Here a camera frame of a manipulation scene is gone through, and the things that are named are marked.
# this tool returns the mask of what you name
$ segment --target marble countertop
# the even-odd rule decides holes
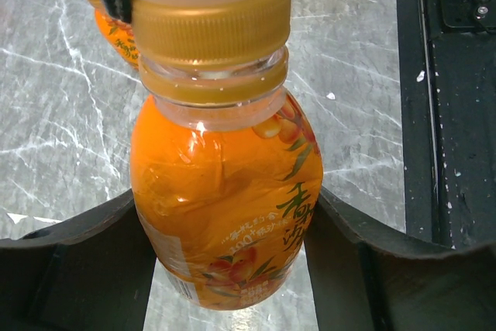
[[[86,0],[0,4],[0,238],[68,219],[129,188],[146,92],[99,35]],[[318,137],[324,185],[405,229],[396,0],[294,0],[287,87]],[[265,302],[213,312],[157,266],[145,330],[317,330],[302,250]]]

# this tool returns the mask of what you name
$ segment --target label barcode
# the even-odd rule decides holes
[[[170,282],[176,288],[177,292],[179,292],[184,297],[192,300],[193,302],[198,303],[198,295],[196,294],[196,288],[194,284],[192,284],[191,282],[182,281],[172,273],[167,272],[167,274],[170,278]]]

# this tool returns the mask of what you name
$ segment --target white speck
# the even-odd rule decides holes
[[[417,77],[417,82],[421,82],[423,81],[425,78],[425,71],[422,70],[419,74],[418,74],[418,77]]]
[[[19,221],[28,217],[26,215],[19,215],[17,213],[8,213],[8,212],[7,212],[7,216],[10,217],[12,219],[12,221],[14,222],[14,224],[16,224],[16,225],[19,224]]]
[[[200,132],[200,135],[203,136],[203,133],[205,132],[205,125],[203,122],[198,122],[196,123],[196,130]]]

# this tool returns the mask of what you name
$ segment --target bottle label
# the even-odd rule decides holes
[[[95,19],[103,36],[114,47],[117,53],[131,64],[132,67],[137,69],[138,57],[140,54],[136,49],[131,25],[113,19],[112,17],[99,12],[97,9],[95,10]]]
[[[308,120],[289,94],[273,117],[232,133],[167,124],[148,105],[133,133],[132,185],[160,262],[176,288],[193,286],[195,295],[186,284],[178,291],[199,305],[257,304],[288,276],[319,196],[322,159]],[[141,133],[142,120],[167,136]]]

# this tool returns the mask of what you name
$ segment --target plastic bottle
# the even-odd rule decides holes
[[[176,289],[241,309],[288,276],[322,183],[283,87],[291,0],[133,0],[151,92],[133,130],[136,209]]]
[[[131,25],[107,15],[100,0],[88,1],[95,8],[95,21],[100,33],[102,33],[125,61],[135,69],[138,69],[138,57],[140,54],[136,49]]]

